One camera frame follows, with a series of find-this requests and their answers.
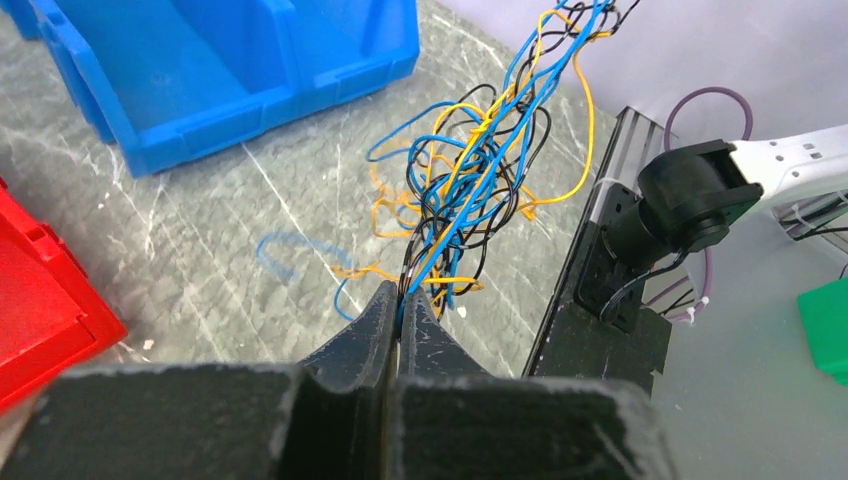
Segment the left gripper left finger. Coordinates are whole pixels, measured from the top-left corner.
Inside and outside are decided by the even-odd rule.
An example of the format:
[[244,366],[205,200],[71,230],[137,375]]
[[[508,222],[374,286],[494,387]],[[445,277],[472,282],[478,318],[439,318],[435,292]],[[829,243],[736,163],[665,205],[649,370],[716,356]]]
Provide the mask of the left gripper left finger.
[[397,306],[397,286],[382,282],[361,314],[301,363],[309,375],[294,406],[299,479],[381,476]]

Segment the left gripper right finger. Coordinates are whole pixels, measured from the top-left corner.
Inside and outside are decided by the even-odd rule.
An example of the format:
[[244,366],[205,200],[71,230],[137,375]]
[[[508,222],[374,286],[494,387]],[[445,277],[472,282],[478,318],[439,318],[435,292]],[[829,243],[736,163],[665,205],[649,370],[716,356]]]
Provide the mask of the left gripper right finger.
[[504,382],[446,332],[422,290],[404,299],[399,354],[397,476],[496,479]]

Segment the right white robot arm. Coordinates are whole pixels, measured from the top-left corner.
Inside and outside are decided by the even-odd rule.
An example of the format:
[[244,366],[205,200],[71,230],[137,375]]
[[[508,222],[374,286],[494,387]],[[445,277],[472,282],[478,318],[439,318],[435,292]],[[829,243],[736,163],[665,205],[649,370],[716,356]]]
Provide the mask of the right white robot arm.
[[637,186],[638,202],[602,238],[613,258],[644,272],[718,244],[748,213],[846,189],[847,128],[672,149],[640,171]]

